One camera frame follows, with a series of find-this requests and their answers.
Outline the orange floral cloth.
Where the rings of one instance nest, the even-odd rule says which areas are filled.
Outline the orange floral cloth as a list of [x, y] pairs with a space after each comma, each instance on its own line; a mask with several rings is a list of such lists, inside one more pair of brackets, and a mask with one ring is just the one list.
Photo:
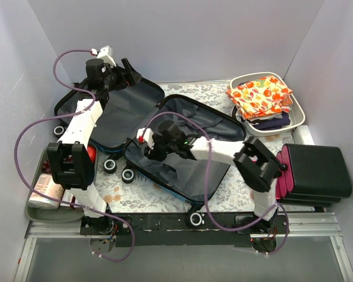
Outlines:
[[270, 119], [291, 110], [292, 90], [274, 75], [227, 90], [227, 96], [244, 120]]

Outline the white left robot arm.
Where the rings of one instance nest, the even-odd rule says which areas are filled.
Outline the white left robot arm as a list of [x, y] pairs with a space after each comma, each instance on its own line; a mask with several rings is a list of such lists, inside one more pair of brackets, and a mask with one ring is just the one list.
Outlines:
[[79, 95], [76, 110], [67, 115], [70, 122], [64, 134], [46, 149], [53, 181], [71, 192], [84, 215], [94, 219], [93, 228], [101, 235], [109, 234], [114, 224], [105, 215], [108, 205], [94, 185], [95, 165], [88, 154], [88, 143], [109, 93], [134, 86], [142, 78], [127, 58], [121, 62], [122, 66], [110, 66], [102, 58], [86, 62], [82, 87], [71, 88]]

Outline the black storage box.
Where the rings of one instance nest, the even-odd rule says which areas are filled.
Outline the black storage box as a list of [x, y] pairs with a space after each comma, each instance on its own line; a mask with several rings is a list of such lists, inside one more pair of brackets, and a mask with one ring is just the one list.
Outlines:
[[352, 181], [338, 147], [284, 144], [289, 150], [294, 189], [285, 204], [329, 207], [352, 194]]

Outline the blue fish-print suitcase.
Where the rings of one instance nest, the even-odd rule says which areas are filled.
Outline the blue fish-print suitcase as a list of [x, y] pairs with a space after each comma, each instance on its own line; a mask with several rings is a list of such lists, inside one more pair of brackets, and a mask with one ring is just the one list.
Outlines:
[[150, 124], [155, 133], [161, 123], [168, 121], [186, 135], [201, 137], [207, 133], [210, 139], [236, 142], [246, 138], [245, 128], [197, 100], [167, 96], [160, 86], [145, 78], [135, 86], [110, 92], [91, 141], [112, 156], [124, 157], [126, 170], [137, 170], [193, 207], [202, 207], [206, 161], [183, 159], [175, 153], [161, 162], [150, 160], [144, 156], [144, 146], [135, 140], [138, 128], [156, 114], [160, 117]]

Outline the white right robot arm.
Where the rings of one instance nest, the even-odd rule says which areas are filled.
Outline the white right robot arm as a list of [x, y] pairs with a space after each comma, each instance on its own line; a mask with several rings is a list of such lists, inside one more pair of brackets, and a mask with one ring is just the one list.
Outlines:
[[281, 163], [257, 138], [232, 142], [208, 139], [204, 135], [186, 135], [170, 120], [161, 123], [157, 133], [150, 128], [139, 129], [136, 138], [146, 145], [144, 155], [151, 160], [164, 161], [169, 154], [175, 153], [183, 159], [211, 160], [235, 166], [253, 191], [255, 228], [265, 234], [276, 226], [275, 188]]

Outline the dark purple garment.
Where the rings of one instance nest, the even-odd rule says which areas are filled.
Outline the dark purple garment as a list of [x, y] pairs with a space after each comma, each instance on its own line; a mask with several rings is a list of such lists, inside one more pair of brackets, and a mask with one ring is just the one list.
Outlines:
[[282, 115], [272, 119], [259, 120], [251, 124], [257, 130], [276, 130], [283, 126], [290, 125], [289, 114], [282, 112]]

